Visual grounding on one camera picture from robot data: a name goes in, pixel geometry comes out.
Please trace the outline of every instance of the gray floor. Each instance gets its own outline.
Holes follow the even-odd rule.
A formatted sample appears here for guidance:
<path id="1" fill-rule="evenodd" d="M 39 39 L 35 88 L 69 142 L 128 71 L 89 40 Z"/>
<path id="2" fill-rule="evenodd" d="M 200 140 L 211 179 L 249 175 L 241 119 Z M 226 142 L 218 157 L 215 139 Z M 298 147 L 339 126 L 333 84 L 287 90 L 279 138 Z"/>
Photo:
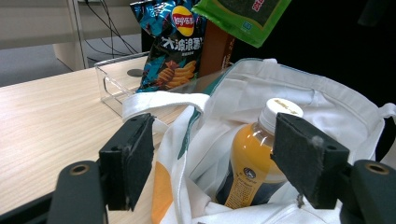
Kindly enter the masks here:
<path id="1" fill-rule="evenodd" d="M 141 52 L 140 35 L 87 40 L 89 67 L 97 62 Z M 0 87 L 72 72 L 59 61 L 52 45 L 0 50 Z"/>

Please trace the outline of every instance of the snack bag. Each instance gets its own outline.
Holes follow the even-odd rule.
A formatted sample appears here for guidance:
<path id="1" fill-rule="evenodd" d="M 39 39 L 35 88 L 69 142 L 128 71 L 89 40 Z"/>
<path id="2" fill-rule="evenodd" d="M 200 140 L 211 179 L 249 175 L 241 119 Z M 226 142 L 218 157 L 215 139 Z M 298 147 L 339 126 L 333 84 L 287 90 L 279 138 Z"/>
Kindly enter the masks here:
<path id="1" fill-rule="evenodd" d="M 259 48 L 291 0 L 202 0 L 192 8 L 230 35 Z"/>
<path id="2" fill-rule="evenodd" d="M 140 26 L 154 36 L 143 69 L 141 91 L 167 91 L 198 76 L 206 18 L 192 13 L 199 0 L 149 0 L 132 3 Z"/>

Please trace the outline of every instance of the dark background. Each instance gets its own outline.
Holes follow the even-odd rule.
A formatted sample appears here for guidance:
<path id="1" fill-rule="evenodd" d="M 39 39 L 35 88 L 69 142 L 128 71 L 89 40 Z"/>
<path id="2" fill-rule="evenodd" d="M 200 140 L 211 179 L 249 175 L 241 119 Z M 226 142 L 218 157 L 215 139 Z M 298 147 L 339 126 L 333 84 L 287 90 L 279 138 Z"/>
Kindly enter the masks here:
<path id="1" fill-rule="evenodd" d="M 308 73 L 329 77 L 365 95 L 377 106 L 396 104 L 396 1 L 369 16 L 378 15 L 370 26 L 358 24 L 366 0 L 292 0 L 262 47 L 235 41 L 231 62 L 242 58 L 275 58 L 279 63 Z M 143 50 L 152 38 L 143 34 Z M 377 147 L 377 159 L 390 148 L 396 134 L 392 119 Z"/>

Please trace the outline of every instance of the green snack package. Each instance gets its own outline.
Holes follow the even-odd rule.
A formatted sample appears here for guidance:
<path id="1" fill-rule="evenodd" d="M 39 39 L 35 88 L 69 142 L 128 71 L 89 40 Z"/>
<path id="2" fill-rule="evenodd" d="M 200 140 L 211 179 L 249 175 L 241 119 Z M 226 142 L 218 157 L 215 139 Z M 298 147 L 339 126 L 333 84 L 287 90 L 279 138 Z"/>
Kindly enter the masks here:
<path id="1" fill-rule="evenodd" d="M 192 11 L 259 48 L 291 0 L 201 0 Z"/>

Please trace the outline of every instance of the orange fabric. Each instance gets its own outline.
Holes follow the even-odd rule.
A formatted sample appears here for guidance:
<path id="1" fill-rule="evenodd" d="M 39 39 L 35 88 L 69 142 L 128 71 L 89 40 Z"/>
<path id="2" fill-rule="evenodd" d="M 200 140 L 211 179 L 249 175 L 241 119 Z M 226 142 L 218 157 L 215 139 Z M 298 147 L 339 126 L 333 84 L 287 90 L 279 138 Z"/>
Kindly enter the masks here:
<path id="1" fill-rule="evenodd" d="M 172 201 L 171 176 L 166 168 L 156 161 L 151 210 L 152 223 L 161 222 Z"/>

